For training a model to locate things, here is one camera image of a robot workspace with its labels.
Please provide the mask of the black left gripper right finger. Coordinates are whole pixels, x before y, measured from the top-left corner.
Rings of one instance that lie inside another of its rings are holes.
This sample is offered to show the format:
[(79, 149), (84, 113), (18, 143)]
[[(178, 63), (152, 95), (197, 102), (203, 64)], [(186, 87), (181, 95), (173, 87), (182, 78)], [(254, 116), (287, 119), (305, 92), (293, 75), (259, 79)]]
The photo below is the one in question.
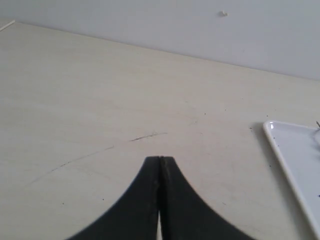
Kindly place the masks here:
[(203, 201), (173, 157), (161, 157), (160, 166), (159, 212), (164, 240), (253, 239)]

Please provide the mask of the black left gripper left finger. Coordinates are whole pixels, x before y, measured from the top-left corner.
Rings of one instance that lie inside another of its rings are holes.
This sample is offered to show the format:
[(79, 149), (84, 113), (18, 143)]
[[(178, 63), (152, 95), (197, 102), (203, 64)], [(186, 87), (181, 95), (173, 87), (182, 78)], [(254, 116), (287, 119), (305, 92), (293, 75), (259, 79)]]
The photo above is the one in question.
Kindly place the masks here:
[(125, 193), (71, 240), (155, 240), (158, 231), (160, 157), (147, 157)]

